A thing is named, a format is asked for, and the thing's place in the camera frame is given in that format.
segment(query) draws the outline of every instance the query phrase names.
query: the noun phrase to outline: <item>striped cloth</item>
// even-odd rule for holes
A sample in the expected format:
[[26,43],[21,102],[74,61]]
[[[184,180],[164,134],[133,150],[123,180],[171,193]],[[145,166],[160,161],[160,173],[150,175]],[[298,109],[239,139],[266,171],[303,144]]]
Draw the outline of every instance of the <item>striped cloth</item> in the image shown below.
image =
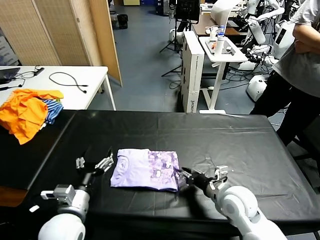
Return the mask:
[[48,106],[48,114],[45,117],[45,123],[54,124],[55,118],[59,115],[64,107],[61,103],[52,99],[42,99],[42,101]]

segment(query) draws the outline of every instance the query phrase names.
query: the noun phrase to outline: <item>table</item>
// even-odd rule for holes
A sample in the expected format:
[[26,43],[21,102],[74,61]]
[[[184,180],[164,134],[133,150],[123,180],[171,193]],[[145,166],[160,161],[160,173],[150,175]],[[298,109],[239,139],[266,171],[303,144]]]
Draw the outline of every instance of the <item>table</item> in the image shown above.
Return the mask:
[[[210,14],[201,14],[199,17],[199,23],[193,24],[193,29],[195,34],[198,37],[207,37],[209,34],[206,34],[206,27],[211,27],[217,25],[216,22],[211,18]],[[226,27],[225,35],[230,36],[239,36],[240,33],[235,30],[233,27]]]
[[223,75],[225,72],[226,63],[234,63],[234,62],[240,63],[240,62],[248,61],[248,59],[236,47],[236,45],[234,45],[234,43],[230,39],[228,39],[227,37],[226,37],[226,41],[232,47],[232,49],[235,51],[235,54],[234,55],[221,54],[219,56],[214,56],[210,52],[210,50],[206,44],[206,41],[209,39],[210,39],[210,37],[208,37],[208,36],[199,37],[199,41],[200,41],[206,55],[208,56],[208,58],[210,59],[210,61],[212,63],[216,63],[216,64],[213,64],[212,67],[219,66],[219,69],[216,74],[216,79],[215,79],[214,88],[213,88],[213,92],[212,92],[211,97],[208,93],[207,88],[202,89],[205,102],[208,106],[208,110],[200,110],[200,113],[202,113],[202,114],[225,114],[226,112],[224,110],[216,110],[215,106],[216,106],[216,102],[217,102],[217,98],[218,98],[218,94],[219,94],[219,90],[220,90],[220,86],[221,86],[221,81],[223,79]]
[[48,125],[24,145],[0,126],[2,157],[0,160],[0,206],[17,207],[24,200],[75,111],[63,110],[53,125]]
[[[37,201],[35,196],[57,184],[77,184],[75,159],[90,147],[86,161],[99,161],[110,146],[115,156],[121,148],[174,150],[180,167],[209,176],[214,165],[226,164],[229,183],[249,188],[265,216],[284,234],[319,229],[317,195],[265,116],[82,110],[75,113],[19,206],[22,232],[37,233],[37,227],[56,214],[49,207],[52,202]],[[190,198],[141,188],[110,188],[114,167],[93,184],[87,226],[169,236],[170,231],[211,238],[239,234],[200,190]],[[34,204],[40,209],[30,213]]]
[[[34,66],[0,66],[0,70],[8,68],[21,68],[18,73],[27,71],[34,71]],[[98,89],[103,85],[104,89],[108,91],[113,110],[116,110],[116,105],[111,90],[109,78],[107,75],[108,67],[106,66],[37,66],[43,67],[38,76],[28,78],[25,80],[23,88],[36,90],[60,90],[64,98],[61,100],[63,108],[66,110],[83,110],[87,109],[94,99]],[[88,87],[81,87],[86,90],[86,93],[80,91],[76,86],[61,86],[49,79],[52,73],[63,72],[73,76],[79,85],[88,85]],[[52,76],[60,84],[74,85],[75,81],[68,75],[58,73]],[[22,84],[23,80],[12,81],[9,84],[3,84],[1,87],[10,87]],[[10,96],[13,90],[17,88],[9,88],[0,92],[0,105],[2,105]]]

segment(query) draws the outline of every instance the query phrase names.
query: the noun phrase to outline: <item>floor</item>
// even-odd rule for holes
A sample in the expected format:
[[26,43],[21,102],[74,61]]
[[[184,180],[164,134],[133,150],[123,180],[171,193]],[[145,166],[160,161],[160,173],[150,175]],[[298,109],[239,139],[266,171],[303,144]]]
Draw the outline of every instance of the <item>floor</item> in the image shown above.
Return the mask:
[[[117,110],[120,111],[151,111],[151,112],[180,112],[181,103],[178,99],[180,77],[173,73],[168,77],[162,74],[177,67],[181,63],[180,56],[173,51],[159,51],[168,43],[169,30],[174,28],[174,21],[169,23],[168,17],[155,14],[152,6],[117,7],[118,14],[128,15],[128,29],[115,29],[114,37],[122,76],[123,87],[116,80],[111,80],[111,87]],[[208,58],[204,61],[203,72],[212,72]],[[248,83],[247,79],[232,77],[228,83],[224,81],[221,88],[235,87]],[[214,80],[205,79],[203,86],[214,85]],[[227,114],[248,114],[254,103],[246,94],[246,86],[220,91],[216,109],[224,109]],[[107,94],[97,94],[89,109],[111,110],[111,102]],[[197,111],[206,110],[207,106],[202,94],[199,96]],[[280,111],[270,117],[270,122],[280,124],[284,113]],[[303,153],[297,145],[288,146],[295,154]],[[314,168],[312,160],[303,162],[307,170]],[[314,176],[313,184],[320,186],[318,175]],[[312,233],[288,236],[290,240],[314,240]]]

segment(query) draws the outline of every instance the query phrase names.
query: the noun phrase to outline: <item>folded shirt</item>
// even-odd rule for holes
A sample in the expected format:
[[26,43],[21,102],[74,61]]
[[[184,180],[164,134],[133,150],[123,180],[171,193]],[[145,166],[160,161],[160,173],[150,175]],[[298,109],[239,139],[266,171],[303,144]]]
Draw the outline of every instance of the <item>folded shirt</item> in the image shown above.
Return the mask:
[[111,187],[143,187],[178,191],[178,155],[175,151],[119,149]]

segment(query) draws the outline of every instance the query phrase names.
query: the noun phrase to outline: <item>black tablecloth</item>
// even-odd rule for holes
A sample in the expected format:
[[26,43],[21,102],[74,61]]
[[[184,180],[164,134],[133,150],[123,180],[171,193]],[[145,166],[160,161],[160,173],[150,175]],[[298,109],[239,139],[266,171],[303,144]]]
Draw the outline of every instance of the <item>black tablecloth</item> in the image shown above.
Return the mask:
[[[57,184],[78,183],[75,159],[100,161],[112,147],[176,151],[181,167],[213,176],[228,165],[228,181],[249,188],[259,207],[285,234],[312,232],[320,224],[316,194],[268,120],[258,115],[78,111],[66,128],[23,203]],[[140,227],[236,234],[213,202],[139,188],[110,188],[114,166],[94,183],[88,223],[112,228]]]
[[23,145],[0,126],[0,186],[28,190],[75,114],[61,112],[54,125],[45,127]]

